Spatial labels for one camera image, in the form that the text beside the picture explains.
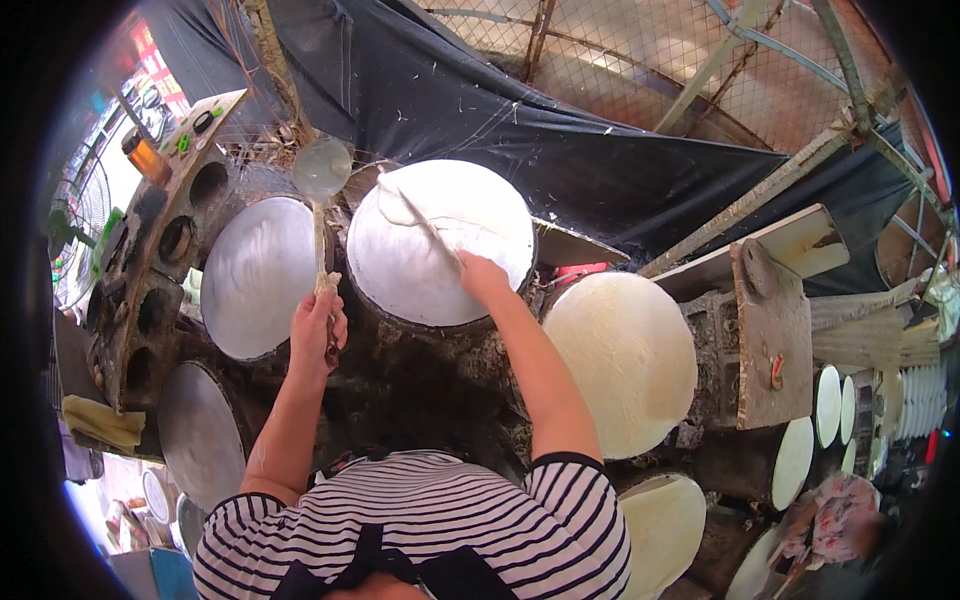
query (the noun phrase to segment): cloth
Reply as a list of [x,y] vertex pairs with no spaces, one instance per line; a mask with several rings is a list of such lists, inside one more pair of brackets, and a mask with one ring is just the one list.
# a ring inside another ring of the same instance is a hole
[[128,456],[140,445],[140,432],[147,422],[146,413],[117,415],[106,404],[73,395],[63,397],[62,410],[63,422],[71,434],[80,431]]
[[[816,490],[803,494],[791,511],[802,511],[810,502],[820,507],[813,518],[812,562],[844,563],[855,559],[856,553],[844,540],[844,528],[879,509],[879,492],[873,484],[859,475],[837,471]],[[800,556],[806,549],[809,530],[807,527],[803,533],[788,539],[783,556]]]
[[194,579],[203,597],[320,598],[371,570],[438,600],[614,598],[630,538],[603,465],[534,461],[517,488],[440,451],[360,458],[286,507],[240,494],[206,522]]

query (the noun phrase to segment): wire mesh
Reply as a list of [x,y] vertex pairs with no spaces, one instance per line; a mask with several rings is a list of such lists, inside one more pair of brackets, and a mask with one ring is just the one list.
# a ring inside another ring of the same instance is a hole
[[[425,9],[508,74],[575,107],[653,129],[728,35],[706,0],[419,0]],[[722,0],[736,15],[741,0]],[[850,0],[833,0],[864,86],[890,64]],[[536,24],[549,16],[540,59]],[[843,73],[809,0],[770,0],[755,28]],[[752,41],[740,41],[673,133],[797,152],[849,103],[823,77]]]

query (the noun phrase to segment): towel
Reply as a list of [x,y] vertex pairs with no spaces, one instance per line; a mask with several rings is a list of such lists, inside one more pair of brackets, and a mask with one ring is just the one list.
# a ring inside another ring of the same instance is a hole
[[140,432],[147,421],[146,413],[117,415],[106,404],[74,395],[63,397],[62,410],[71,434],[80,431],[128,456],[133,456],[133,449],[140,444]]

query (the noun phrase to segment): metal griddle plate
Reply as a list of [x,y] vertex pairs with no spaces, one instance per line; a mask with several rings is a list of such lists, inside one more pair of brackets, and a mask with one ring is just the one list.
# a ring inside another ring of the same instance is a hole
[[252,204],[217,236],[206,260],[206,330],[232,358],[269,354],[290,337],[294,311],[316,282],[310,209],[285,197]]
[[240,491],[247,461],[236,420],[220,385],[200,365],[176,366],[157,407],[163,460],[177,487],[212,512]]

